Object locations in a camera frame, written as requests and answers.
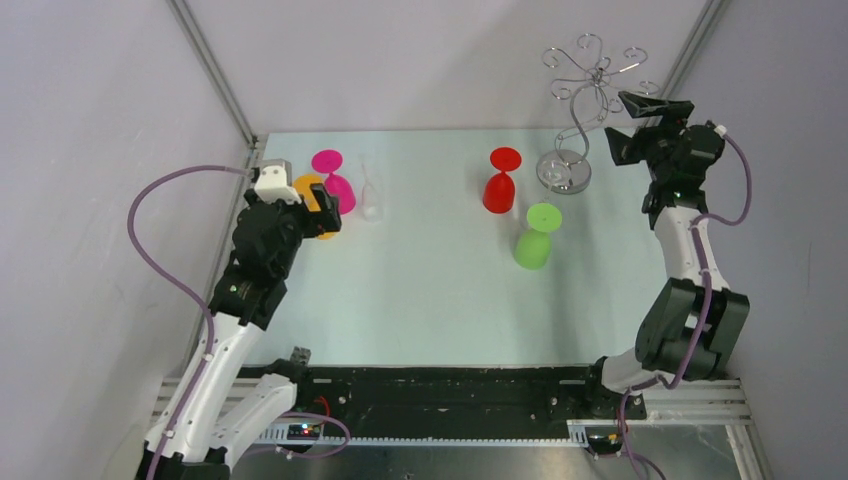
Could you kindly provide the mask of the chrome wine glass rack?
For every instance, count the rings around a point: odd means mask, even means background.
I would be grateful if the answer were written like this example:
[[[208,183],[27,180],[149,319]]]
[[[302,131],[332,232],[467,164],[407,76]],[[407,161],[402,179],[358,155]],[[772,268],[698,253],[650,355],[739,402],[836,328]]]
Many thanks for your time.
[[[548,69],[571,72],[554,77],[549,84],[551,96],[567,107],[571,124],[555,135],[552,149],[536,164],[536,175],[543,187],[561,195],[577,194],[589,186],[589,133],[625,110],[618,98],[623,88],[615,81],[649,60],[648,51],[635,45],[627,46],[618,58],[613,58],[605,52],[602,37],[591,32],[577,37],[575,45],[575,53],[549,47],[540,55]]]

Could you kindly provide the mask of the green wine glass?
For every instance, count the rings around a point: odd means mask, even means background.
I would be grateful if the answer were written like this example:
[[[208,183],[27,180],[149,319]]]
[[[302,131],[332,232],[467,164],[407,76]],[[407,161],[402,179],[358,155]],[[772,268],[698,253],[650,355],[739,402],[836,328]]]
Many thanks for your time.
[[[548,202],[532,205],[526,214],[527,229],[520,235],[513,258],[522,268],[538,270],[545,266],[552,251],[551,234],[563,221],[558,207]]]

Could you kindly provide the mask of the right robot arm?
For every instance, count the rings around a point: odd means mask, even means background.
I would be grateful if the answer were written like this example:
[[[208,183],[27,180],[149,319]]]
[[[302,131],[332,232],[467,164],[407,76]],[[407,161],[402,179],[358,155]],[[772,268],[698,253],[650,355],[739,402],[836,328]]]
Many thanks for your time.
[[[702,186],[707,172],[731,147],[752,181],[750,163],[726,128],[712,121],[691,125],[690,101],[650,98],[621,91],[620,103],[634,119],[656,118],[628,136],[606,128],[617,166],[646,164],[651,181],[641,211],[663,254],[667,280],[637,331],[632,349],[600,358],[581,392],[585,411],[622,421],[637,393],[661,385],[719,378],[750,312],[747,296],[722,276],[709,241],[711,223],[737,226],[748,216],[747,192],[735,219],[709,210]]]

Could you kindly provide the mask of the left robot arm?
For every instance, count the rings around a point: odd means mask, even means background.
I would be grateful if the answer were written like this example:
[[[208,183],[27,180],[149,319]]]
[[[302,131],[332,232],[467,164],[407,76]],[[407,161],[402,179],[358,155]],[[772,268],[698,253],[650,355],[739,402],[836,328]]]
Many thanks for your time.
[[[246,192],[232,233],[233,248],[206,308],[189,370],[145,437],[140,479],[227,479],[275,418],[304,416],[315,388],[278,373],[261,377],[228,413],[222,408],[254,345],[284,298],[302,242],[341,228],[339,200],[322,183],[309,187],[317,210],[295,189]]]

